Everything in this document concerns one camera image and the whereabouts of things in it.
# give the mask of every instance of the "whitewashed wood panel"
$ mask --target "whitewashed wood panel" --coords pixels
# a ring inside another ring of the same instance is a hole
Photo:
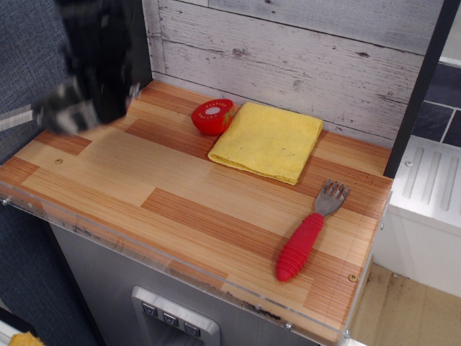
[[[209,0],[210,7],[426,54],[443,0]]]
[[[208,7],[208,0],[181,0],[181,1],[188,2],[189,4],[195,4],[195,5]]]
[[[208,95],[216,99],[219,99],[219,98],[231,99],[237,105],[242,105],[245,102],[255,102],[255,103],[262,104],[262,105],[268,105],[262,102],[255,101],[254,99],[248,99],[240,95],[235,95],[230,92],[224,92],[222,90],[213,89],[208,86],[192,83],[190,81],[185,81],[183,79],[168,76],[166,74],[159,74],[159,73],[154,72],[153,78],[155,80],[162,81],[164,83],[168,83],[171,85],[175,85],[175,86],[187,89],[187,90],[191,90],[193,92],[199,92],[200,94]],[[392,148],[393,143],[394,143],[394,141],[388,138],[377,136],[372,133],[365,133],[362,131],[358,131],[358,130],[355,130],[354,128],[347,128],[344,126],[333,124],[333,123],[330,123],[329,121],[325,121],[323,123],[323,129],[327,131],[335,132],[335,133],[340,133],[346,137],[358,139],[359,141],[373,143],[378,146],[384,146],[385,148]]]
[[[423,58],[160,0],[166,74],[393,141]]]
[[[152,71],[165,73],[164,47],[161,41],[160,14],[158,0],[142,0],[144,22],[151,59]]]

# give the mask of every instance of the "yellow cloth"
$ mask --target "yellow cloth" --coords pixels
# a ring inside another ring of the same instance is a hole
[[[13,335],[8,346],[45,346],[45,344],[30,334],[30,332],[27,332]]]
[[[247,102],[211,151],[210,160],[295,185],[323,121]]]

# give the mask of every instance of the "red plastic handle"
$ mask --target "red plastic handle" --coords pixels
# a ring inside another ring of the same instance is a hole
[[[279,281],[287,281],[298,274],[305,261],[308,260],[324,221],[325,218],[322,214],[312,213],[296,229],[277,261],[277,279]]]

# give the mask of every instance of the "dispenser buttons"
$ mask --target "dispenser buttons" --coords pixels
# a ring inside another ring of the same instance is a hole
[[[170,314],[167,314],[166,312],[164,312],[164,321],[170,326],[173,326],[173,327],[179,326],[178,319]]]
[[[185,322],[184,323],[184,330],[187,334],[191,334],[195,337],[200,337],[200,329],[196,326],[192,326],[191,324]]]
[[[158,314],[157,314],[157,309],[154,308],[153,306],[150,306],[146,303],[143,302],[143,310],[145,313],[147,313],[147,315],[150,315],[152,317],[157,317]]]

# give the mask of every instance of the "wooden countertop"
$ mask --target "wooden countertop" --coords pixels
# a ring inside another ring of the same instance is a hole
[[[86,219],[80,229],[121,249],[154,260],[157,249],[171,256],[163,265],[172,272],[336,343],[359,285],[348,277],[363,273],[392,185],[382,176],[390,151],[323,131],[294,187],[258,177],[207,158],[218,137],[201,134],[190,115],[209,99],[152,82],[111,125],[41,133],[0,167],[0,192],[63,225]],[[326,218],[302,272],[280,283],[279,251],[327,178],[350,195]]]

